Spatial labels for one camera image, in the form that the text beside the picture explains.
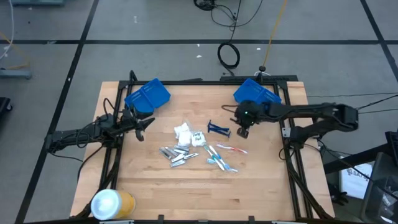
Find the black floor stripe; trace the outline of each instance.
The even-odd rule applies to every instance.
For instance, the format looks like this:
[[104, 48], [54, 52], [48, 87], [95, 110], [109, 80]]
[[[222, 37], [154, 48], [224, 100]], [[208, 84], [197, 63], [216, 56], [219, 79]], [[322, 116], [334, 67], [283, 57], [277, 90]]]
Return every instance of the black floor stripe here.
[[[76, 67], [77, 67], [79, 59], [80, 59], [81, 51], [84, 46], [84, 41], [87, 38], [88, 31], [90, 29], [91, 23], [93, 22], [93, 18], [94, 18], [94, 14], [95, 14], [95, 11], [96, 11], [96, 8], [98, 5], [98, 1], [99, 0], [94, 0], [93, 5], [91, 6], [90, 13], [88, 14], [85, 28], [83, 29], [83, 33], [81, 34], [80, 41], [79, 41], [75, 56], [72, 60], [72, 64], [70, 66], [67, 78], [65, 79], [65, 84], [63, 85], [62, 92], [61, 92], [60, 98], [58, 100], [57, 107], [56, 107], [54, 115], [52, 117], [51, 124], [50, 124], [49, 130], [47, 131], [47, 134], [53, 133], [55, 131], [55, 128], [57, 127], [58, 121], [61, 116], [63, 105], [64, 105], [65, 100], [68, 95], [68, 90], [70, 88], [70, 84], [73, 80], [73, 76], [75, 74]], [[33, 198], [37, 183], [39, 181], [40, 173], [42, 172], [46, 157], [47, 157], [47, 151], [45, 150], [45, 147], [43, 145], [42, 150], [39, 155], [39, 158], [37, 159], [35, 169], [33, 170], [32, 177], [30, 178], [27, 190], [25, 192], [24, 199], [21, 203], [21, 207], [19, 208], [15, 223], [23, 223], [25, 220], [25, 217], [26, 217], [27, 211], [29, 209], [30, 202], [32, 201], [32, 198]]]
[[366, 0], [361, 0], [361, 4], [365, 10], [366, 15], [368, 16], [369, 22], [372, 25], [372, 28], [374, 30], [374, 33], [376, 34], [377, 39], [380, 41], [381, 48], [383, 49], [384, 55], [387, 58], [387, 61], [391, 67], [391, 70], [398, 81], [398, 67], [397, 67], [396, 61], [394, 60], [393, 56], [391, 55], [390, 50], [388, 49], [387, 42], [384, 40], [384, 37], [381, 34], [379, 27], [377, 26], [376, 21], [373, 18], [372, 12], [371, 12], [368, 4], [366, 3]]
[[391, 44], [391, 45], [398, 44], [398, 40], [386, 40], [386, 44]]
[[[224, 39], [193, 39], [193, 40], [86, 40], [84, 44], [114, 44], [114, 45], [150, 45], [150, 44], [221, 44]], [[268, 44], [269, 40], [232, 40], [234, 44]], [[80, 40], [15, 40], [15, 44], [79, 44]], [[297, 45], [374, 45], [378, 40], [273, 40], [272, 44]]]
[[[115, 44], [115, 45], [140, 45], [140, 44], [221, 44], [229, 40], [87, 40], [85, 44]], [[269, 40], [232, 40], [233, 44], [268, 44]], [[378, 40], [273, 40], [272, 44], [307, 44], [307, 45], [369, 45], [378, 44]]]

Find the blue plastic basket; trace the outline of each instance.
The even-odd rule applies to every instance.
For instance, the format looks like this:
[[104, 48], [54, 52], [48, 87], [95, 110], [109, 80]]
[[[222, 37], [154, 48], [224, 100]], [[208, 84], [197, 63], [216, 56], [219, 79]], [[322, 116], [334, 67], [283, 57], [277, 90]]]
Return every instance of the blue plastic basket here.
[[155, 108], [167, 103], [170, 100], [170, 96], [170, 93], [160, 80], [155, 78], [127, 96], [124, 102], [129, 108], [134, 105], [139, 112], [153, 113]]
[[248, 78], [234, 93], [235, 101], [241, 103], [244, 100], [252, 100], [257, 104], [263, 102], [281, 103], [282, 100], [273, 92], [260, 86], [258, 83]]

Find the toothbrush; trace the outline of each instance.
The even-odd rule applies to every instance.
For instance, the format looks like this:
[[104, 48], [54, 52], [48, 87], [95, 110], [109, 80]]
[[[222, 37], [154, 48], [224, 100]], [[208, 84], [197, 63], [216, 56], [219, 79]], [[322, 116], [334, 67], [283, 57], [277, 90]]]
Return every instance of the toothbrush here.
[[221, 163], [218, 162], [217, 157], [214, 156], [214, 155], [210, 152], [209, 147], [206, 146], [206, 145], [204, 145], [203, 147], [204, 147], [204, 148], [206, 149], [206, 151], [210, 154], [211, 158], [212, 158], [214, 161], [216, 161], [216, 163], [218, 164], [218, 166], [220, 167], [220, 169], [221, 169], [221, 170], [225, 170], [224, 167], [223, 167], [223, 165], [221, 165]]
[[237, 172], [236, 169], [230, 168], [230, 166], [224, 162], [224, 160], [221, 158], [221, 156], [214, 150], [213, 146], [209, 146], [209, 148], [214, 152], [214, 154], [216, 155], [217, 159], [220, 160], [220, 162], [224, 165], [226, 170]]
[[232, 150], [234, 150], [234, 151], [243, 152], [243, 153], [245, 153], [245, 154], [248, 153], [248, 152], [246, 152], [245, 150], [238, 149], [238, 148], [235, 148], [235, 147], [224, 146], [223, 144], [217, 144], [217, 146], [218, 146], [218, 147], [221, 147], [221, 148], [224, 148], [224, 149], [232, 149]]

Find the wooden table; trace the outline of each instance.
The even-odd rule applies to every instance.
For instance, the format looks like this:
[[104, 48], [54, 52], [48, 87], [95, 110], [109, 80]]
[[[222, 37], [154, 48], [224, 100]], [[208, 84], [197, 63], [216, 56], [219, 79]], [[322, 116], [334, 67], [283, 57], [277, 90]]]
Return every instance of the wooden table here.
[[[117, 86], [118, 82], [102, 84], [94, 117], [104, 113], [104, 98], [114, 103]], [[292, 105], [308, 103], [302, 82], [288, 82], [288, 86]], [[156, 220], [163, 214], [166, 220], [247, 220], [249, 215], [254, 215], [256, 220], [294, 220], [286, 164], [278, 158], [282, 148], [279, 124], [254, 125], [249, 137], [243, 139], [236, 134], [238, 125], [229, 120], [233, 114], [220, 108], [236, 104], [233, 93], [237, 86], [173, 85], [166, 88], [172, 97], [155, 111], [156, 120], [144, 133], [145, 141], [139, 142], [134, 131], [124, 138], [118, 189], [130, 192], [137, 199], [136, 210], [130, 218]], [[223, 172], [217, 165], [207, 164], [209, 155], [202, 147], [191, 147], [190, 152], [200, 155], [189, 159], [185, 165], [170, 168], [170, 161], [159, 153], [159, 147], [177, 143], [174, 127], [180, 126], [184, 119], [205, 132], [209, 145], [223, 142], [247, 150], [245, 155], [215, 147], [239, 172]], [[231, 137], [208, 134], [209, 119], [231, 128]], [[311, 119], [295, 119], [297, 126], [307, 126], [311, 122]], [[313, 139], [307, 144], [317, 146]], [[99, 143], [90, 144], [85, 157], [99, 146]], [[96, 192], [104, 154], [103, 149], [82, 169], [71, 215], [79, 213]], [[302, 159], [309, 190], [326, 212], [334, 216], [319, 152], [305, 146]], [[302, 215], [305, 215], [299, 190], [298, 195]]]

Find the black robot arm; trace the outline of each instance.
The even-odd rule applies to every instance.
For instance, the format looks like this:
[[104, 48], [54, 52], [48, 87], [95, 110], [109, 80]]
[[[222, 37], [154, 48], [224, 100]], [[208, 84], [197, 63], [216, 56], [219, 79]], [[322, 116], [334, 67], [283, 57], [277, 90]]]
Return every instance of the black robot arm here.
[[327, 132], [354, 131], [358, 128], [358, 110], [343, 104], [322, 103], [319, 105], [287, 106], [278, 103], [257, 104], [253, 101], [243, 101], [235, 111], [235, 123], [241, 127], [238, 135], [247, 138], [248, 129], [260, 122], [278, 122], [288, 118], [322, 119], [306, 127], [296, 126], [285, 128], [283, 135], [290, 138], [292, 144], [303, 147], [304, 142], [312, 136], [323, 136]]
[[55, 153], [67, 146], [101, 142], [105, 146], [112, 147], [117, 142], [117, 137], [125, 132], [135, 130], [138, 140], [143, 141], [142, 131], [155, 120], [149, 118], [152, 113], [137, 113], [134, 109], [123, 109], [121, 118], [115, 119], [111, 114], [104, 114], [84, 128], [68, 131], [55, 131], [45, 138], [47, 152]]

